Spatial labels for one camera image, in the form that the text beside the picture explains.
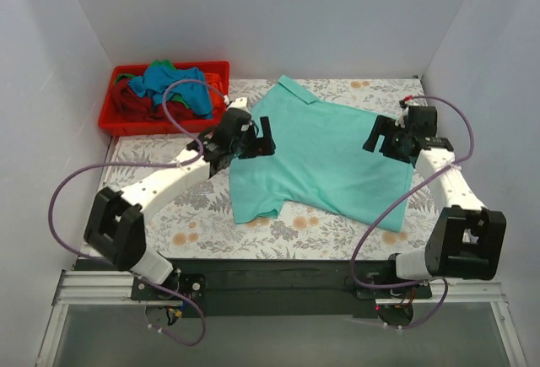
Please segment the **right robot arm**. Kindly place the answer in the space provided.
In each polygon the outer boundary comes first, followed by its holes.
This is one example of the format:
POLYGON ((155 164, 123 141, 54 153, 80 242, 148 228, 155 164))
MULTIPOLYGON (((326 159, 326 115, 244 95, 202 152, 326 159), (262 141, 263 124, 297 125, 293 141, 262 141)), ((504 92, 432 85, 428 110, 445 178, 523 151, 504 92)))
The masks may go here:
POLYGON ((434 107, 415 105, 397 120, 378 116, 363 146, 411 164, 427 181, 440 210, 423 250, 391 256, 394 268, 381 277, 391 297, 405 295, 415 280, 490 280, 499 265, 506 218, 473 193, 456 165, 451 142, 437 134, 437 119, 434 107))

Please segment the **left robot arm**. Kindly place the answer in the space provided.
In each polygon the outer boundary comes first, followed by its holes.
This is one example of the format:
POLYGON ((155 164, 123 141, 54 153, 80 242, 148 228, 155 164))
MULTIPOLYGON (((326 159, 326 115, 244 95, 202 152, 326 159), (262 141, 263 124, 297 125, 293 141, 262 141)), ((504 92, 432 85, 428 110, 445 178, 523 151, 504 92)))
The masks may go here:
POLYGON ((150 281, 161 299, 180 287, 172 263, 146 242, 146 223, 181 192, 229 167, 232 159, 275 153, 269 118, 230 108, 215 127, 201 132, 164 169, 130 186, 105 187, 93 202, 84 240, 119 271, 150 281))

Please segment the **mint green t shirt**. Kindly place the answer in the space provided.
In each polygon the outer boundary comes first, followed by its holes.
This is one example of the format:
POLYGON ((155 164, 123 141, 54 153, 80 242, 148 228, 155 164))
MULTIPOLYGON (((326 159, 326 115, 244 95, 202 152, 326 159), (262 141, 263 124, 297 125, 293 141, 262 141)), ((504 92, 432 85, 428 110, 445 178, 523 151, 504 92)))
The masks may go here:
POLYGON ((320 100, 282 76, 251 113, 268 118, 276 148, 273 155, 231 162, 238 224, 275 218, 287 201, 371 224, 411 187, 410 165, 364 150, 373 112, 320 100))

